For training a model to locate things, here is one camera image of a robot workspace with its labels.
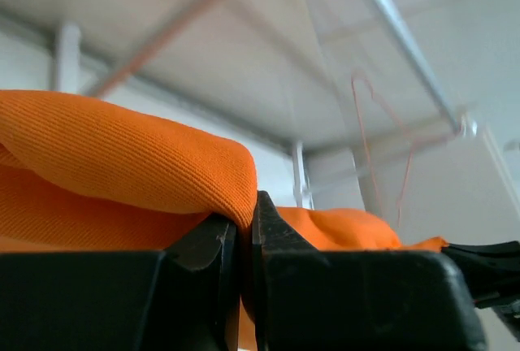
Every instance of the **ceiling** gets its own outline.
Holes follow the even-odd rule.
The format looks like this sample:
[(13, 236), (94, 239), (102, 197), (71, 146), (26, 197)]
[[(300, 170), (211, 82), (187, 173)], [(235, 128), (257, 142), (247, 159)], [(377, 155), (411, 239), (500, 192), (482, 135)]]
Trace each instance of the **ceiling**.
[[(47, 28), (74, 20), (86, 44), (114, 57), (183, 1), (0, 0), (0, 7)], [(496, 104), (514, 98), (520, 84), (518, 1), (395, 1), (453, 106), (477, 103), (501, 127), (500, 143), (520, 137), (516, 110), (505, 119)], [(266, 133), (316, 148), (359, 141), (349, 85), (358, 67), (406, 123), (438, 114), (367, 0), (225, 0), (145, 71)], [(368, 95), (361, 104), (369, 136), (393, 129)]]

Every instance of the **wall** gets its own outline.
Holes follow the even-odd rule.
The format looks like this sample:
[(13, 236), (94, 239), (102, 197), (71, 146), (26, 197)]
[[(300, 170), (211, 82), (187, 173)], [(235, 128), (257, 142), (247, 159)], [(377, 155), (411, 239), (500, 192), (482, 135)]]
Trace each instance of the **wall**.
[[(43, 45), (0, 30), (0, 88), (48, 89), (52, 56)], [(93, 81), (102, 70), (99, 63), (83, 59), (80, 85)], [(142, 81), (132, 80), (117, 88), (108, 102), (131, 110), (175, 120), (217, 136), (231, 138), (253, 155), (257, 167), (258, 188), (269, 192), (279, 206), (294, 206), (292, 159), (268, 145), (251, 139), (239, 128), (232, 128), (218, 117), (202, 117), (171, 93)]]
[[(354, 169), (354, 157), (350, 149), (336, 149), (311, 154), (305, 159), (310, 188), (319, 187), (320, 182), (328, 182), (346, 169)], [(313, 193), (316, 210), (349, 207), (365, 209), (357, 179), (343, 179), (330, 188)]]
[[(434, 124), (416, 135), (443, 132)], [(407, 149), (401, 136), (370, 144), (373, 159)], [(356, 159), (364, 163), (361, 150)], [(408, 189), (397, 227), (396, 199), (405, 174), (406, 160), (376, 168), (375, 180), (384, 218), (405, 243), (441, 235), (455, 244), (485, 245), (520, 240), (520, 206), (514, 185), (494, 138), (485, 127), (477, 137), (460, 138), (418, 154), (411, 165)], [(368, 210), (379, 213), (370, 177), (360, 180)], [(518, 350), (518, 343), (491, 311), (479, 311), (491, 351)]]

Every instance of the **string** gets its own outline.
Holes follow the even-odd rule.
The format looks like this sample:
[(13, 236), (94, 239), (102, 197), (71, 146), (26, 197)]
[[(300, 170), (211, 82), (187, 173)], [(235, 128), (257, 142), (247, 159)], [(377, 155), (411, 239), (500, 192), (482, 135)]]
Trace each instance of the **string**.
[(366, 88), (370, 92), (370, 97), (372, 98), (372, 101), (377, 103), (383, 109), (383, 111), (390, 117), (390, 119), (393, 121), (393, 123), (401, 130), (401, 132), (405, 136), (406, 140), (410, 143), (408, 159), (406, 161), (405, 176), (403, 178), (403, 183), (401, 185), (401, 191), (399, 193), (399, 197), (396, 200), (397, 228), (399, 228), (401, 226), (402, 203), (404, 201), (404, 198), (406, 195), (406, 189), (408, 187), (408, 182), (410, 180), (409, 179), (410, 169), (411, 169), (415, 150), (420, 145), (428, 145), (428, 144), (434, 143), (434, 142), (435, 143), (436, 142), (447, 142), (447, 141), (457, 137), (460, 134), (460, 132), (462, 131), (462, 126), (459, 128), (457, 133), (451, 133), (451, 134), (443, 135), (443, 136), (429, 136), (429, 137), (423, 137), (423, 138), (415, 138), (412, 135), (412, 132), (410, 131), (410, 129), (403, 123), (403, 121), (399, 118), (399, 116), (395, 113), (395, 111), (390, 107), (390, 105), (386, 102), (386, 100), (381, 95), (379, 95), (378, 93), (375, 92), (374, 87), (372, 86), (372, 83), (366, 76), (365, 72), (362, 70), (359, 70), (359, 69), (354, 70), (352, 72), (352, 74), (350, 76), (350, 85), (352, 88), (354, 105), (356, 106), (357, 122), (359, 124), (359, 129), (360, 129), (361, 136), (362, 136), (363, 147), (365, 149), (366, 163), (367, 163), (369, 171), (370, 171), (370, 178), (372, 180), (372, 185), (374, 186), (375, 200), (377, 202), (377, 205), (379, 207), (379, 212), (383, 219), (385, 219), (383, 201), (381, 200), (379, 186), (377, 185), (377, 180), (375, 178), (375, 171), (374, 171), (372, 161), (371, 161), (370, 146), (368, 145), (368, 140), (366, 138), (365, 125), (363, 124), (362, 113), (361, 113), (361, 109), (359, 107), (358, 91), (356, 90), (357, 81), (363, 82), (363, 84), (366, 86)]

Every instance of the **white post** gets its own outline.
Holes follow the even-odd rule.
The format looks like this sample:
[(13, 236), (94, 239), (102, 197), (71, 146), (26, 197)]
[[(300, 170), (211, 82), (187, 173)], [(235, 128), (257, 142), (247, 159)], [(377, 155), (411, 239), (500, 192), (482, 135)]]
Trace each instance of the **white post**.
[(303, 166), (303, 144), (298, 141), (292, 146), (292, 168), (294, 170), (294, 199), (297, 207), (303, 207), (306, 190), (306, 172)]
[(80, 75), (81, 31), (73, 22), (63, 22), (54, 45), (54, 76), (51, 89), (62, 93), (77, 93)]

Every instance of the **towel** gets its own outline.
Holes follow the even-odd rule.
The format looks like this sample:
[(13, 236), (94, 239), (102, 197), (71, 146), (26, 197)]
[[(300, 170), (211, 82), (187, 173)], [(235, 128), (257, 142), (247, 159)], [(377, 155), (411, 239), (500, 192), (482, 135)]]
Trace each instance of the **towel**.
[[(0, 251), (163, 249), (215, 212), (236, 224), (251, 265), (256, 171), (235, 141), (94, 98), (8, 90), (0, 173)], [(361, 210), (279, 213), (323, 250), (447, 245), (435, 237), (405, 247)]]

